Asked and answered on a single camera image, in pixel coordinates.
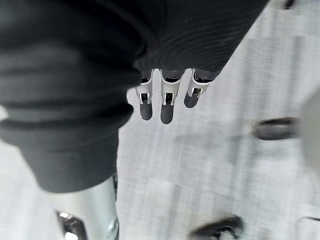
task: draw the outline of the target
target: black fabric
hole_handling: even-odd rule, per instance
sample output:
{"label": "black fabric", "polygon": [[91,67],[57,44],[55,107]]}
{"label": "black fabric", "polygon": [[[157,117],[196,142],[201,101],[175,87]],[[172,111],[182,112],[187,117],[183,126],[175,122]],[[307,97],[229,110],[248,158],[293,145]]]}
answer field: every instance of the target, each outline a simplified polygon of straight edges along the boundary
{"label": "black fabric", "polygon": [[220,71],[267,0],[3,0],[0,137],[39,185],[83,190],[116,172],[126,92],[153,68]]}

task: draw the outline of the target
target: black sleeve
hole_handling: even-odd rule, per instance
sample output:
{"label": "black sleeve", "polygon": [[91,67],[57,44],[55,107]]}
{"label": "black sleeve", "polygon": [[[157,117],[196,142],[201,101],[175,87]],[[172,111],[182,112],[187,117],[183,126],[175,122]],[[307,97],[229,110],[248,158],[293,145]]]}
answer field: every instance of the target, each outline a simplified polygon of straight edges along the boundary
{"label": "black sleeve", "polygon": [[0,3],[0,104],[9,116],[0,137],[49,192],[83,190],[116,172],[118,129],[133,112],[126,92],[141,80],[133,68],[146,50],[141,32],[157,31],[104,2]]}

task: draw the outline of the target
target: gray carpet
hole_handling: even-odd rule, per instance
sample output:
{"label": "gray carpet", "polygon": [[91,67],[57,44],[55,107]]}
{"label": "gray carpet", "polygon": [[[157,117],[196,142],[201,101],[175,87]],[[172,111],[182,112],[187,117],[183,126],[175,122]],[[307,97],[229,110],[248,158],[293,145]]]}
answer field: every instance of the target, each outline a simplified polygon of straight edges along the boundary
{"label": "gray carpet", "polygon": [[[320,217],[320,191],[300,141],[250,135],[258,120],[298,116],[320,83],[320,1],[282,5],[269,3],[193,109],[183,104],[185,73],[171,124],[160,122],[158,71],[150,121],[141,119],[135,91],[128,93],[135,113],[120,131],[120,239],[184,240],[193,228],[236,214],[245,221],[244,240],[292,240],[300,217]],[[31,171],[2,142],[0,166],[0,239],[61,239]],[[300,239],[320,240],[318,224],[301,221]]]}

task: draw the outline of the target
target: prosthetic hand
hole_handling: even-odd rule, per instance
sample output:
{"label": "prosthetic hand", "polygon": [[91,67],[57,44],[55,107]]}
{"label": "prosthetic hand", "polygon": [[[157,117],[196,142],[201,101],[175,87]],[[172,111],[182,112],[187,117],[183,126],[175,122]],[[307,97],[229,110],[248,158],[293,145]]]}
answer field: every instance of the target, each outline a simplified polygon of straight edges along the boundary
{"label": "prosthetic hand", "polygon": [[[142,72],[141,84],[135,88],[140,103],[140,114],[143,120],[150,120],[153,114],[153,72],[154,69]],[[178,96],[181,78],[185,70],[163,70],[161,72],[161,115],[163,124],[169,124],[174,117],[174,106]],[[201,69],[192,69],[188,90],[184,97],[184,105],[191,109],[197,105],[200,96],[207,90],[209,84],[219,75],[218,72],[211,72]]]}

